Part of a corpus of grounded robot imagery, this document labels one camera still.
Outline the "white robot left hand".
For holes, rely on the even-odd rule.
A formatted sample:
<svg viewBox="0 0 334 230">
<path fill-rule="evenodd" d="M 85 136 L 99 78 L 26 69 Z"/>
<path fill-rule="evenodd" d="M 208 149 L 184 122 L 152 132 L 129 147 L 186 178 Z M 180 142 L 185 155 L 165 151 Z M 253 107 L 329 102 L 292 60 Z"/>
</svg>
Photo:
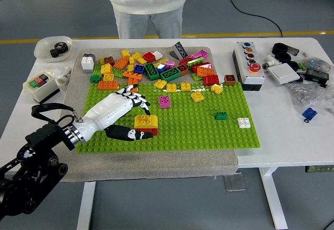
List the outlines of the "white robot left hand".
<svg viewBox="0 0 334 230">
<path fill-rule="evenodd" d="M 151 132 L 141 132 L 114 124 L 134 107 L 139 106 L 147 115 L 150 115 L 150 103 L 143 95 L 131 92 L 131 89 L 136 87 L 138 87 L 136 84 L 132 84 L 109 94 L 86 112 L 81 123 L 73 123 L 78 140 L 85 143 L 95 132 L 102 130 L 105 131 L 107 137 L 123 141 L 152 138 L 153 133 Z"/>
</svg>

